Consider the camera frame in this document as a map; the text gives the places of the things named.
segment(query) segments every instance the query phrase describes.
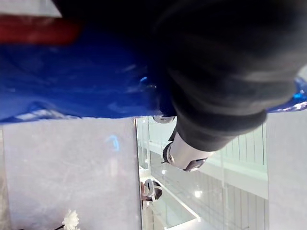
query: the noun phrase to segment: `black sleeve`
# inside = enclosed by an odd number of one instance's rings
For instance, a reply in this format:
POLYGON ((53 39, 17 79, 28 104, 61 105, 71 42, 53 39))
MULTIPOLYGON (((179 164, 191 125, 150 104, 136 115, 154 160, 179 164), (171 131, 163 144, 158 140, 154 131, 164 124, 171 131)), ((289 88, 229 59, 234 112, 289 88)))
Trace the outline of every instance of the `black sleeve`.
POLYGON ((266 108, 291 98, 307 63, 304 0, 54 1, 65 17, 99 21, 161 48, 177 132, 203 151, 261 125, 266 108))

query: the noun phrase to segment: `white flower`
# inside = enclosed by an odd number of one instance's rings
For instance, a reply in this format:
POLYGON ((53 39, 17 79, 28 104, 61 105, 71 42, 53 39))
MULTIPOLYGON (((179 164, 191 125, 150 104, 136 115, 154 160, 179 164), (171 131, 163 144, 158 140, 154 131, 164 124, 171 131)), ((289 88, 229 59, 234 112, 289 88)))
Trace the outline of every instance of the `white flower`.
POLYGON ((80 230, 77 229, 77 225, 79 224, 79 218, 76 210, 71 211, 69 209, 68 213, 64 217, 62 224, 64 224, 64 230, 80 230))

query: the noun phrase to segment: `ceiling light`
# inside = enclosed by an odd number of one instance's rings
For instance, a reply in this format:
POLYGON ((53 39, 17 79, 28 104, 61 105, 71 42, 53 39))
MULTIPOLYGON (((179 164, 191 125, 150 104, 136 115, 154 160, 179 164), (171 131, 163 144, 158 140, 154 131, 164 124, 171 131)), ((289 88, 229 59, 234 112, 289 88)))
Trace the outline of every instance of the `ceiling light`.
POLYGON ((195 191, 194 195, 196 198, 200 198, 200 196, 202 195, 202 191, 195 191))

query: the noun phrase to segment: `blue plastic bag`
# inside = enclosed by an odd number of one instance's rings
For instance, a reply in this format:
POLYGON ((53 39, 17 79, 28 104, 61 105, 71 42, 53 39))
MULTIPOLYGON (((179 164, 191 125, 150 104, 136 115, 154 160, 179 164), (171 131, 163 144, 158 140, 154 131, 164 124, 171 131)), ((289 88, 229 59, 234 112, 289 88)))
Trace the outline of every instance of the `blue plastic bag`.
POLYGON ((170 96, 148 62, 133 44, 90 27, 68 46, 0 44, 0 123, 167 114, 161 97, 172 110, 170 96))
POLYGON ((268 109, 268 113, 302 111, 307 108, 307 82, 298 77, 295 79, 296 93, 291 100, 280 106, 268 109))

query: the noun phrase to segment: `red stripe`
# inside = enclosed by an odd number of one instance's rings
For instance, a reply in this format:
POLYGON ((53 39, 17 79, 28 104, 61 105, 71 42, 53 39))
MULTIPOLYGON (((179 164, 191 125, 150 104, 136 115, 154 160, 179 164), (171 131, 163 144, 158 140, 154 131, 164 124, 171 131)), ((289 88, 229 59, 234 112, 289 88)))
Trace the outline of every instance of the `red stripe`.
POLYGON ((80 24, 62 18, 0 16, 0 44, 67 45, 80 31, 80 24))

